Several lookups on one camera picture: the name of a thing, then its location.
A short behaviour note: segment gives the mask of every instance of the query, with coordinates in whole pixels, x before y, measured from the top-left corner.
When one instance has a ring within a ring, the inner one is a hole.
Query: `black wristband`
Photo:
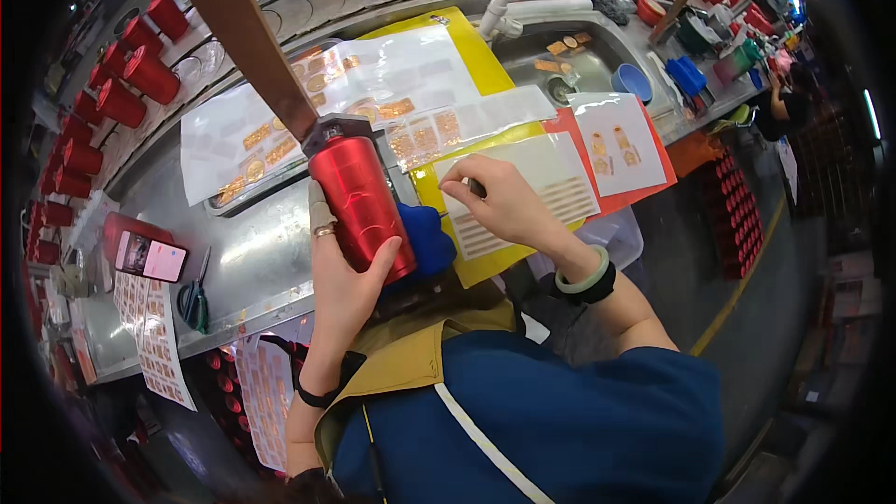
[[[550,277],[550,296],[552,298],[569,300],[575,304],[597,303],[613,293],[613,285],[616,283],[616,265],[614,265],[612,261],[609,261],[607,271],[600,277],[600,280],[594,283],[588,290],[577,294],[566,294],[561,292],[554,283],[554,273],[551,273],[548,276]],[[543,284],[543,281],[545,280],[546,279],[543,278],[539,282]]]

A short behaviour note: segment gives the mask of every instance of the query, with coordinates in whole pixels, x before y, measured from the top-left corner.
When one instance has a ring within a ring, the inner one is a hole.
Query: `gold sticker sheet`
[[[286,472],[286,417],[295,394],[289,355],[275,344],[243,338],[235,346],[249,433],[262,465]]]
[[[133,311],[133,315],[126,317],[121,313],[121,317],[133,320],[137,358],[146,386],[153,393],[195,411],[196,404],[186,388],[177,356],[170,287],[162,281],[121,271],[116,272],[115,280],[118,295],[114,295],[114,300],[131,303],[133,293],[133,308],[126,309]]]

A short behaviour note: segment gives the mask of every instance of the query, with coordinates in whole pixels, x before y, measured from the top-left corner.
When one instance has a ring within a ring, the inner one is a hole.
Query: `sink drain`
[[[567,96],[578,94],[579,88],[569,85],[561,75],[554,74],[545,82],[545,92],[547,92],[547,98],[557,107],[569,107]]]

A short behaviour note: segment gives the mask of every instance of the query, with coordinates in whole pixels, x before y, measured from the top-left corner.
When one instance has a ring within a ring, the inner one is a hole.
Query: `blue cloth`
[[[573,369],[503,331],[442,343],[445,386],[476,426],[555,502],[702,502],[724,441],[719,375],[704,361],[635,348]],[[434,388],[365,398],[386,496],[404,502],[528,502],[486,458]],[[333,474],[375,496],[355,411]]]

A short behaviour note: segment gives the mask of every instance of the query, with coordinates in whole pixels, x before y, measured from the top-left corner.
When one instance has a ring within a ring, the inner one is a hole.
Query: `blue container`
[[[627,62],[619,65],[613,77],[610,79],[613,89],[620,94],[634,94],[641,99],[644,104],[653,98],[651,90],[651,82],[644,76],[641,69],[630,65]]]
[[[685,94],[691,97],[697,97],[706,87],[706,76],[687,57],[669,59],[666,62],[666,72],[678,82]]]

